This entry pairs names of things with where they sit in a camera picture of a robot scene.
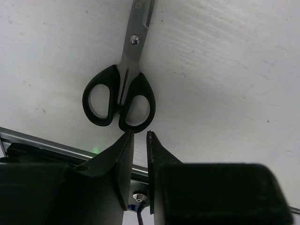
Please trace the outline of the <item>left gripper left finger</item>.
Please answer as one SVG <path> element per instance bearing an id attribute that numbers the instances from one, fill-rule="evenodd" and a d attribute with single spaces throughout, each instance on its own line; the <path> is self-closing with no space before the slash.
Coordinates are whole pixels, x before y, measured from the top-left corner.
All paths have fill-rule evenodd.
<path id="1" fill-rule="evenodd" d="M 124 133 L 111 147 L 75 168 L 74 225 L 121 225 L 128 207 L 134 134 Z"/>

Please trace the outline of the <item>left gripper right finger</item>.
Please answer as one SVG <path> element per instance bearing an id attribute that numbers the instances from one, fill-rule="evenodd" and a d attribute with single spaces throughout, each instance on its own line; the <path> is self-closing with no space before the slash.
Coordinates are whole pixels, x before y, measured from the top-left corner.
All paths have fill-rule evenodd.
<path id="1" fill-rule="evenodd" d="M 147 133 L 150 212 L 157 225 L 291 225 L 271 170 L 261 164 L 178 160 Z"/>

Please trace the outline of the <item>black handled scissors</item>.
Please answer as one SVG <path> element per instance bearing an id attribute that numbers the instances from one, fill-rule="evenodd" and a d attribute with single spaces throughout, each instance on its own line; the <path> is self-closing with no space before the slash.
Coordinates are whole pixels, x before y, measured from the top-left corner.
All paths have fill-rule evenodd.
<path id="1" fill-rule="evenodd" d="M 86 117 L 93 124 L 106 127 L 111 124 L 114 115 L 119 114 L 119 128 L 139 133 L 145 130 L 153 121 L 156 112 L 156 100 L 153 90 L 140 71 L 140 58 L 146 41 L 155 2 L 153 0 L 134 0 L 130 10 L 127 30 L 124 40 L 121 61 L 111 65 L 94 76 L 87 84 L 83 96 L 82 107 Z M 93 110 L 90 96 L 97 85 L 109 89 L 108 113 L 101 117 Z M 133 126 L 126 122 L 130 107 L 137 96 L 147 99 L 150 112 L 144 122 Z"/>

